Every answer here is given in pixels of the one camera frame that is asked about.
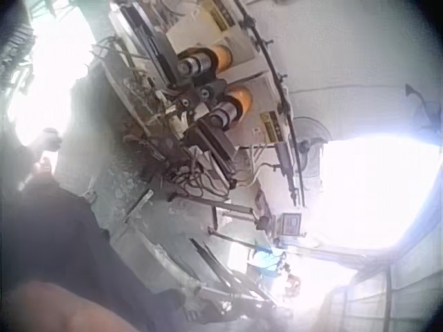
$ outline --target warning label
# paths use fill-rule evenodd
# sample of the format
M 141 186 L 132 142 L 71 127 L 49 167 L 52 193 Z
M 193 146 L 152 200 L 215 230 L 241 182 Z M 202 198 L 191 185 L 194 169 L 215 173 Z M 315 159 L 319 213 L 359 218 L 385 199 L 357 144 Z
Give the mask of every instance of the warning label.
M 201 5 L 210 13 L 222 32 L 235 25 L 233 17 L 221 0 L 203 0 Z
M 278 123 L 277 113 L 275 111 L 260 114 L 260 119 L 264 124 L 270 143 L 283 142 L 283 133 L 280 123 Z

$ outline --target spool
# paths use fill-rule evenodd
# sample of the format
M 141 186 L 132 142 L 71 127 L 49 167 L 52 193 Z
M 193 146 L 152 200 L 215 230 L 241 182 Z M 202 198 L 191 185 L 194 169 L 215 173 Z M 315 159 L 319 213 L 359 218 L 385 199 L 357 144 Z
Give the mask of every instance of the spool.
M 213 109 L 210 123 L 215 128 L 229 129 L 235 121 L 240 121 L 252 105 L 251 92 L 243 87 L 230 90 Z
M 178 63 L 178 70 L 183 77 L 197 77 L 206 72 L 221 73 L 233 63 L 229 48 L 214 45 L 208 48 L 190 48 L 186 57 Z
M 233 64 L 233 54 L 226 46 L 214 45 L 209 47 L 209 49 L 215 54 L 217 58 L 217 68 L 216 73 L 221 73 L 228 69 L 231 64 Z

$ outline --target bright window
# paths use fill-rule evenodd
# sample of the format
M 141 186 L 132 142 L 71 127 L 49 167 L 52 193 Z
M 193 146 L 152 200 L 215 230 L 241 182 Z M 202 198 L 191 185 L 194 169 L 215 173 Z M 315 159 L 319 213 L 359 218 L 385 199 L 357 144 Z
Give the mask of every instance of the bright window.
M 440 165 L 438 146 L 405 137 L 327 144 L 311 231 L 345 247 L 392 246 L 415 220 Z

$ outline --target person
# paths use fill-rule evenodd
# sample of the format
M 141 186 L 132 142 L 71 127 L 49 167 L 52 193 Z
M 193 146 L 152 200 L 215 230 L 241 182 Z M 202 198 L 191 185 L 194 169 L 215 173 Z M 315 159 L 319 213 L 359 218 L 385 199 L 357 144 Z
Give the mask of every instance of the person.
M 2 331 L 176 331 L 180 292 L 153 294 L 103 236 L 89 203 L 47 167 L 23 181 L 61 140 L 45 130 L 29 147 L 1 137 Z
M 256 279 L 265 289 L 271 290 L 275 278 L 279 277 L 283 270 L 289 269 L 286 263 L 287 254 L 284 250 L 269 246 L 272 253 L 256 250 L 248 261 L 246 274 Z

